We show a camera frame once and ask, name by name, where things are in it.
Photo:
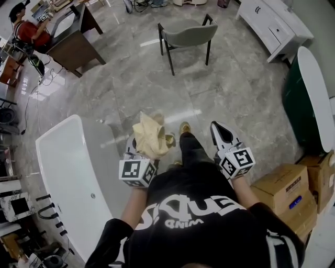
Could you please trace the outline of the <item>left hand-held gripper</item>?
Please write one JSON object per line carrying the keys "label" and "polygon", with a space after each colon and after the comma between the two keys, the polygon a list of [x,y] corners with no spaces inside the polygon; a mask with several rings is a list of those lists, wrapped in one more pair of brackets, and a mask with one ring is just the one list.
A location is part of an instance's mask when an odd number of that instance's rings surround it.
{"label": "left hand-held gripper", "polygon": [[130,187],[149,187],[158,173],[155,160],[136,151],[137,142],[133,133],[127,140],[123,159],[119,161],[119,180]]}

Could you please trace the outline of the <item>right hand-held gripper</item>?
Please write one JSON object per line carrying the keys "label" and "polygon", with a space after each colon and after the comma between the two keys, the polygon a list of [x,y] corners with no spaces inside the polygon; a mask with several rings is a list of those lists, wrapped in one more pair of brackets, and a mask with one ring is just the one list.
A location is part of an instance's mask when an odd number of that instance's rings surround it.
{"label": "right hand-held gripper", "polygon": [[[228,180],[246,175],[255,165],[255,159],[249,147],[241,142],[237,133],[224,123],[212,121],[210,132],[214,145],[218,149],[215,162]],[[225,144],[234,144],[224,149]]]}

